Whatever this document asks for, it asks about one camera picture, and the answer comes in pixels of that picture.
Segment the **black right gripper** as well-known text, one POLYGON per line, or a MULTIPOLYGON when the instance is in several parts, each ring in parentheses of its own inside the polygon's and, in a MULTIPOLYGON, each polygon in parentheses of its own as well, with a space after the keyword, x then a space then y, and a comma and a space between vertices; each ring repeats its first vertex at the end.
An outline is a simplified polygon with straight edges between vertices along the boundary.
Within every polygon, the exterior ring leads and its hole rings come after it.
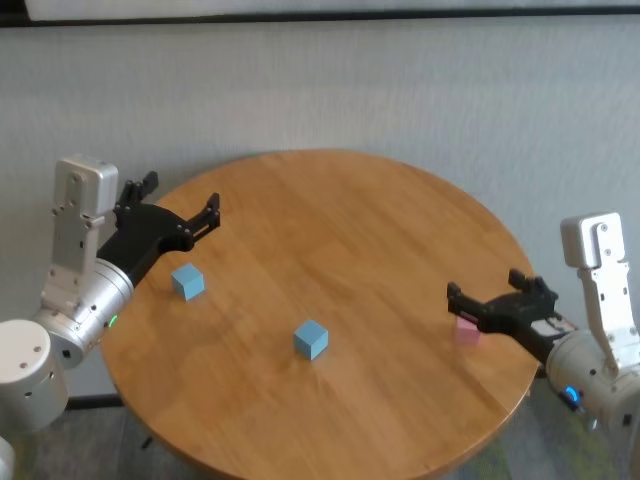
POLYGON ((454 282, 446 287, 448 311, 485 334, 514 339, 540 363, 546 363, 555 343, 575 331, 575 325, 555 311, 558 299, 540 276, 509 270, 508 283, 522 293, 501 295, 481 303, 462 293, 454 282))

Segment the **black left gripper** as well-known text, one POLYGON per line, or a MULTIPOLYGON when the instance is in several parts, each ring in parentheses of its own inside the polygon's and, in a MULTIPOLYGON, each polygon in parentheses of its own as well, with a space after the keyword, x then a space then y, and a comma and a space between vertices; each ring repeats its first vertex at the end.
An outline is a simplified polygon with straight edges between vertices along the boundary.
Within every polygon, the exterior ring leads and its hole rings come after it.
POLYGON ((190 219, 141 203, 159 185, 156 171, 142 180, 127 180, 115 204, 116 232, 100 247, 98 258, 122 271, 136 287, 158 259, 168 252, 188 252, 220 227, 220 195, 213 193, 190 219))

